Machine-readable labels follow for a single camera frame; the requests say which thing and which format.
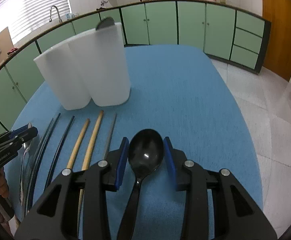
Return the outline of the black chopstick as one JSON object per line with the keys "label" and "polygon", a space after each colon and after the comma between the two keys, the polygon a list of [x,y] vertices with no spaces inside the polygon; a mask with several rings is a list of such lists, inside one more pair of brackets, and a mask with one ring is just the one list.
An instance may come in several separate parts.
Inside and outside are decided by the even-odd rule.
{"label": "black chopstick", "polygon": [[47,127],[41,142],[39,143],[39,146],[37,148],[37,151],[35,153],[35,161],[32,169],[32,173],[30,175],[28,190],[26,194],[26,201],[24,204],[23,214],[26,215],[30,208],[33,205],[33,196],[34,196],[34,190],[35,190],[35,184],[37,179],[37,174],[39,172],[39,168],[41,165],[41,161],[43,159],[43,154],[45,152],[45,149],[47,147],[47,144],[50,140],[50,137],[54,131],[54,128],[56,126],[56,123],[58,122],[60,118],[61,113],[58,113],[55,118],[51,120],[49,123],[49,126]]}
{"label": "black chopstick", "polygon": [[60,152],[62,150],[62,147],[64,145],[64,142],[66,140],[67,134],[69,133],[69,130],[71,128],[71,125],[72,125],[73,121],[74,121],[74,115],[71,117],[71,119],[70,119],[70,121],[69,121],[69,123],[68,123],[68,125],[67,125],[67,127],[66,127],[66,129],[65,129],[65,131],[64,131],[64,133],[63,133],[63,135],[61,137],[61,139],[60,139],[60,141],[59,141],[58,147],[57,147],[56,152],[55,152],[54,157],[53,157],[53,161],[52,161],[52,163],[50,165],[50,168],[49,168],[49,172],[48,172],[48,176],[47,176],[47,179],[46,179],[44,190],[52,182],[52,178],[53,178],[54,170],[55,170],[55,167],[56,167],[56,163],[57,163],[57,161],[59,159]]}

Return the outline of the light wooden chopstick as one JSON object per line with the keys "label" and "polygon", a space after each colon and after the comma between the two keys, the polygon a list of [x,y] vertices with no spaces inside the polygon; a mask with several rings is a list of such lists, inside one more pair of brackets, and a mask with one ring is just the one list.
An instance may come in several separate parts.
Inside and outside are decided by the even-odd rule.
{"label": "light wooden chopstick", "polygon": [[70,158],[68,160],[68,163],[67,163],[67,166],[66,168],[69,168],[69,169],[72,169],[73,166],[74,166],[74,163],[75,163],[75,160],[76,160],[76,157],[77,157],[77,154],[78,154],[78,151],[79,151],[79,148],[81,146],[81,142],[85,136],[85,133],[86,133],[86,130],[89,126],[89,123],[90,123],[90,119],[86,119],[82,129],[81,129],[81,132],[79,133],[79,136],[77,138],[77,141],[75,142],[75,145],[73,147],[73,150],[71,152],[71,155],[70,155]]}
{"label": "light wooden chopstick", "polygon": [[[104,111],[101,110],[99,115],[98,115],[98,118],[96,120],[96,123],[94,125],[93,131],[92,131],[92,135],[90,137],[90,141],[89,141],[88,146],[87,146],[87,150],[86,150],[86,153],[85,153],[84,161],[83,161],[82,167],[81,167],[82,171],[87,170],[90,167],[90,161],[91,161],[91,158],[92,158],[94,145],[95,145],[96,140],[97,140],[97,135],[98,135],[98,132],[99,132],[99,129],[100,129],[100,126],[101,126],[101,121],[102,121],[103,115],[104,115]],[[79,234],[80,214],[81,214],[81,207],[82,207],[83,197],[84,197],[84,189],[81,189],[80,190],[80,194],[79,194],[79,205],[78,205],[77,234]]]}

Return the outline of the black plastic spoon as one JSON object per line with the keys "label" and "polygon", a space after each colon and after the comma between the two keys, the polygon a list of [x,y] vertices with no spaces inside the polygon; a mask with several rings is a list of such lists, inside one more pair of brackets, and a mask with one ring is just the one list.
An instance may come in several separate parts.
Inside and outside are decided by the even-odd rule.
{"label": "black plastic spoon", "polygon": [[143,129],[132,138],[128,161],[135,175],[135,182],[118,229],[117,239],[132,239],[142,181],[160,167],[163,158],[164,143],[157,131]]}

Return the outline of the silver metal spoon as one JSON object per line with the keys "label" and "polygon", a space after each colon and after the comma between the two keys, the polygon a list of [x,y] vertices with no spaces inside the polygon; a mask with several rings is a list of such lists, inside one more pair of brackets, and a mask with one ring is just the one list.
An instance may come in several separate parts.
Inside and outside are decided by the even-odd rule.
{"label": "silver metal spoon", "polygon": [[103,18],[96,26],[96,30],[100,30],[100,29],[103,29],[103,28],[107,28],[107,27],[110,27],[110,26],[113,26],[115,25],[115,21],[112,17],[105,17]]}

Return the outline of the green lower kitchen cabinets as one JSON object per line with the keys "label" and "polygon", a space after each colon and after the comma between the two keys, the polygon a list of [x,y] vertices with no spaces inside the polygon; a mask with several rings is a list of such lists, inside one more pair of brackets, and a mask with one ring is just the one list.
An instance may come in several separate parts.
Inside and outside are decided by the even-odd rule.
{"label": "green lower kitchen cabinets", "polygon": [[210,58],[259,73],[271,22],[212,2],[161,0],[90,12],[44,31],[0,63],[0,134],[12,128],[43,83],[34,59],[55,44],[94,28],[106,17],[122,25],[125,46],[182,44]]}

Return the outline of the white plastic utensil holder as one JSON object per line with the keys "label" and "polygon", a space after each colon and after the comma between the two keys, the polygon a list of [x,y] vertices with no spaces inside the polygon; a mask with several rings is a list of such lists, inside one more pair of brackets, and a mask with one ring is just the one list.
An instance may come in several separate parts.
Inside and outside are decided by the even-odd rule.
{"label": "white plastic utensil holder", "polygon": [[119,22],[90,29],[47,49],[34,59],[64,109],[125,103],[130,77]]}

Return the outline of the chrome sink faucet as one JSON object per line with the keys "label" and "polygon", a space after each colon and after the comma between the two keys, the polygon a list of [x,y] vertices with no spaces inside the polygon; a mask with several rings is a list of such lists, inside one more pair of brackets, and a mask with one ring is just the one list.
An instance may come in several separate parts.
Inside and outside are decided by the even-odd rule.
{"label": "chrome sink faucet", "polygon": [[52,5],[49,9],[49,23],[52,23],[54,15],[56,15],[56,19],[58,20],[58,23],[63,22],[61,19],[59,9],[56,5]]}

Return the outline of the window blind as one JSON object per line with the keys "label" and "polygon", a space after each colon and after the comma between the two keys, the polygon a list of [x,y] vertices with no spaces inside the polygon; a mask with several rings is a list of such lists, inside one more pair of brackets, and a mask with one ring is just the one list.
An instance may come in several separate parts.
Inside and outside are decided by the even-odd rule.
{"label": "window blind", "polygon": [[69,0],[0,0],[0,32],[8,27],[13,43],[49,23],[49,9],[56,5],[60,15],[70,13]]}

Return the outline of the blue tablecloth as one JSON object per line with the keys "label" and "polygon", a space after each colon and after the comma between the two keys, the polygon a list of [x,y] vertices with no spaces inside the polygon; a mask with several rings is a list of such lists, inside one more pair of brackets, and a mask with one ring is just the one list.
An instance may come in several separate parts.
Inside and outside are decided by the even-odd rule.
{"label": "blue tablecloth", "polygon": [[[263,209],[263,193],[257,156],[241,110],[226,82],[211,60],[199,49],[180,45],[126,47],[131,81],[130,96],[119,106],[98,107],[93,101],[83,109],[66,111],[44,82],[30,98],[12,129],[29,122],[39,132],[33,140],[24,180],[28,182],[35,148],[52,118],[60,118],[43,154],[35,183],[33,204],[40,198],[51,162],[64,131],[74,122],[61,149],[53,179],[67,166],[86,119],[90,124],[75,159],[73,171],[80,171],[97,117],[104,110],[93,149],[91,164],[104,154],[113,116],[117,113],[110,150],[119,148],[142,129],[156,130],[169,137],[174,148],[204,169],[227,168]],[[117,192],[106,192],[111,239],[116,239],[135,176],[126,163],[123,183]],[[185,192],[176,192],[165,160],[142,182],[132,239],[180,239],[185,209]]]}

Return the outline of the wooden door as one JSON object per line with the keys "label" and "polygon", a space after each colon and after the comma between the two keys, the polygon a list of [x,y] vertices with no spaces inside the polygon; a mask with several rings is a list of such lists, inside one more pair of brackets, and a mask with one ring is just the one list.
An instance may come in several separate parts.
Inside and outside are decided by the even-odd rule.
{"label": "wooden door", "polygon": [[263,66],[286,81],[291,79],[291,0],[262,0],[264,19],[271,22]]}

